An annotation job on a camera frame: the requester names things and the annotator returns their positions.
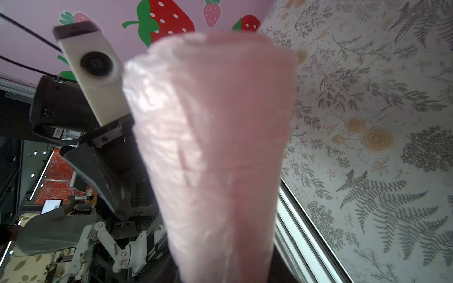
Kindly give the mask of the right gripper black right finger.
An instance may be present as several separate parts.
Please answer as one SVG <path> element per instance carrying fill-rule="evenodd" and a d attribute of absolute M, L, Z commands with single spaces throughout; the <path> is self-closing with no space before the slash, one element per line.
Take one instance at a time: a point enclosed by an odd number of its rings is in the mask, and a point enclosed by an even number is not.
<path fill-rule="evenodd" d="M 269 283 L 298 283 L 290 269 L 287 267 L 282 256 L 278 252 L 277 247 L 274 247 L 271 260 Z"/>

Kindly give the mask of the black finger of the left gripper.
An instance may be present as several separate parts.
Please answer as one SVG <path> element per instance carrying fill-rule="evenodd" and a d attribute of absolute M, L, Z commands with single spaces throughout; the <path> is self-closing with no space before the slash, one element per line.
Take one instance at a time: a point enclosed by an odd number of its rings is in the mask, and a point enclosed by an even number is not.
<path fill-rule="evenodd" d="M 94 147 L 63 146 L 60 155 L 77 175 L 97 192 L 96 213 L 104 220 L 125 222 L 132 216 L 130 189 L 118 178 Z"/>

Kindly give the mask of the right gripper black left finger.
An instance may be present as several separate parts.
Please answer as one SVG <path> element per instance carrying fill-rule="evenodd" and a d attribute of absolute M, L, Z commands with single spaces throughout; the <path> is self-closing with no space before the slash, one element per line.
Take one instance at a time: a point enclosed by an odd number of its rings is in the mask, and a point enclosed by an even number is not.
<path fill-rule="evenodd" d="M 172 258 L 163 258 L 148 275 L 150 283 L 180 283 L 179 270 Z"/>

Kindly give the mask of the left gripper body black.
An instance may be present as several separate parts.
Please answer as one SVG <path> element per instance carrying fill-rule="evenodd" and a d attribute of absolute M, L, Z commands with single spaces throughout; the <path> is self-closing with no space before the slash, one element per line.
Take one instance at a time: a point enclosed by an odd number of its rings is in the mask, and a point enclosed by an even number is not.
<path fill-rule="evenodd" d="M 149 184 L 149 177 L 133 134 L 133 126 L 132 115 L 125 115 L 82 135 L 79 145 L 94 147 L 124 184 Z"/>

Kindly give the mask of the pink trash bag roll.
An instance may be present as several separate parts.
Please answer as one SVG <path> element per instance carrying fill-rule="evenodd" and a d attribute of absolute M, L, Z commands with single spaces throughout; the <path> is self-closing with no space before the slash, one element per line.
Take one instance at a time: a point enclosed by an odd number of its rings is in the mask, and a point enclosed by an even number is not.
<path fill-rule="evenodd" d="M 265 283 L 296 53 L 250 32 L 186 33 L 125 64 L 123 91 L 184 283 Z"/>

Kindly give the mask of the white robot arm behind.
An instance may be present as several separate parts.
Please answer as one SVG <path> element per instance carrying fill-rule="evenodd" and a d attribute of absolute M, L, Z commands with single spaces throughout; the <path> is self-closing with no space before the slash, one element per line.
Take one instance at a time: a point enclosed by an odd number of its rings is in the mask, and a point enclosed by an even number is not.
<path fill-rule="evenodd" d="M 115 240 L 111 224 L 84 228 L 60 283 L 180 283 L 160 218 L 136 238 Z"/>

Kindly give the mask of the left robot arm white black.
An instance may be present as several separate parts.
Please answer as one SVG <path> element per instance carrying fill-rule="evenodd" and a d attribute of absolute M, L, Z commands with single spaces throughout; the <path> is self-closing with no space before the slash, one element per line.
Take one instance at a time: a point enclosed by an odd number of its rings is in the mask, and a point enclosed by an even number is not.
<path fill-rule="evenodd" d="M 45 75 L 29 121 L 33 133 L 62 147 L 76 180 L 97 192 L 99 215 L 124 222 L 149 216 L 146 199 L 152 187 L 131 115 L 100 126 L 79 86 Z"/>

